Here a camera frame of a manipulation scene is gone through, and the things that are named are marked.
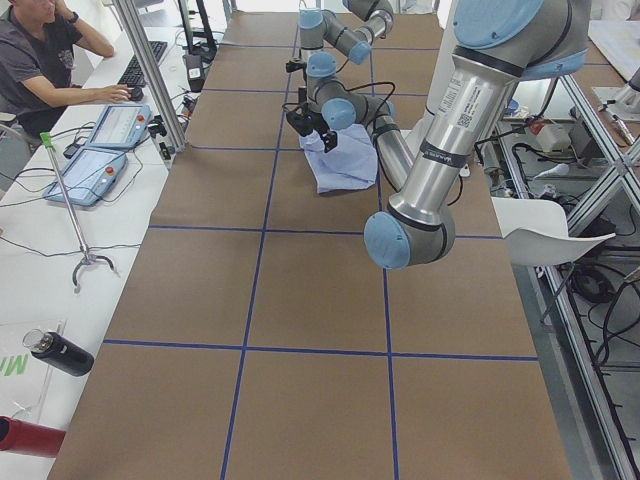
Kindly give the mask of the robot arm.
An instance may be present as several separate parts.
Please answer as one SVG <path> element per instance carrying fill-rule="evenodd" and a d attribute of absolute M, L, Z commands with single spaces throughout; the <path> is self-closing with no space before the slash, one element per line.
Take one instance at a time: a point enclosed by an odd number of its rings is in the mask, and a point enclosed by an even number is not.
<path fill-rule="evenodd" d="M 311 57 L 323 53 L 325 44 L 340 52 L 346 62 L 361 65 L 370 57 L 374 42 L 385 38 L 393 29 L 394 11 L 389 1 L 343 1 L 342 4 L 362 22 L 360 26 L 349 27 L 329 9 L 299 8 L 299 53 L 305 81 L 311 74 Z"/>
<path fill-rule="evenodd" d="M 373 42 L 393 28 L 386 1 L 350 1 L 360 19 L 351 29 L 319 8 L 299 13 L 300 51 L 306 64 L 307 125 L 335 143 L 359 124 L 369 133 L 394 193 L 364 228 L 371 259 L 385 269 L 428 264 L 455 240 L 447 205 L 451 187 L 475 143 L 496 122 L 506 93 L 522 81 L 557 78 L 586 59 L 591 5 L 587 1 L 456 1 L 448 18 L 433 76 L 443 86 L 436 108 L 416 125 L 411 149 L 387 101 L 348 90 L 335 54 L 363 62 Z"/>

